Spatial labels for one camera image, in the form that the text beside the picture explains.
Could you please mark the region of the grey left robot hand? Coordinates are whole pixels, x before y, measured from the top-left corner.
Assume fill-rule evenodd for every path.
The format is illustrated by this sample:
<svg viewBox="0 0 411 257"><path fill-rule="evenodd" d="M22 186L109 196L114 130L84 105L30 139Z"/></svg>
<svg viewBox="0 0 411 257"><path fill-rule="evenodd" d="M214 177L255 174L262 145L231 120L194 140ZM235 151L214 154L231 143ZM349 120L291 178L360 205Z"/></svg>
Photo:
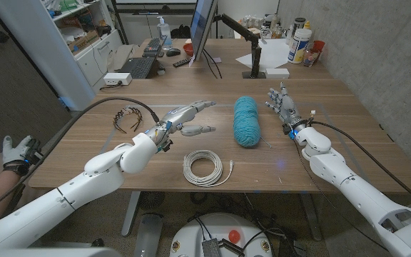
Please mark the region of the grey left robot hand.
<svg viewBox="0 0 411 257"><path fill-rule="evenodd" d="M195 101L189 105L177 107L169 111L146 134L155 143L158 151L167 151L172 144L169 139L171 133L180 131L183 136L196 136L201 133L215 131L216 128L212 126L185 125L186 122L192 121L198 112L213 105L215 105L214 101Z"/></svg>

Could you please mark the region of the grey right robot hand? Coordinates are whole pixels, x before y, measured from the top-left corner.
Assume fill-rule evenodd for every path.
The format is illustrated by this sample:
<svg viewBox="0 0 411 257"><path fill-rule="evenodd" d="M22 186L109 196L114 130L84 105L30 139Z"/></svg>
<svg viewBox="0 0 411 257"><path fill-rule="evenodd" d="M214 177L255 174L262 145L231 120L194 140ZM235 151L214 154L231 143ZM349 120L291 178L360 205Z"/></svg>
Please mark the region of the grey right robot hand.
<svg viewBox="0 0 411 257"><path fill-rule="evenodd" d="M279 91L270 88L268 96L272 102L266 101L265 105L279 116L279 119L283 123L283 133L285 135L290 134L291 136L295 136L302 129L306 128L306 120L301 118L283 82L280 83Z"/></svg>

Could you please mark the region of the person's white gloved hand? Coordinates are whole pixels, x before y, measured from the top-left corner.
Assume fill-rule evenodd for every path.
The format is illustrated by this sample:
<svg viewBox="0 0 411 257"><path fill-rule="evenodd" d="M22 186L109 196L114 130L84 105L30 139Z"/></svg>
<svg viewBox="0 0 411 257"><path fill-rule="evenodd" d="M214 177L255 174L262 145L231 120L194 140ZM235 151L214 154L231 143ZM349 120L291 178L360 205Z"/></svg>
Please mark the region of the person's white gloved hand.
<svg viewBox="0 0 411 257"><path fill-rule="evenodd" d="M28 153L30 147L28 143L33 138L31 136L26 136L20 141L20 143L14 148L12 143L12 138L10 136L5 136L2 142L2 160L3 165L12 161L23 161Z"/></svg>

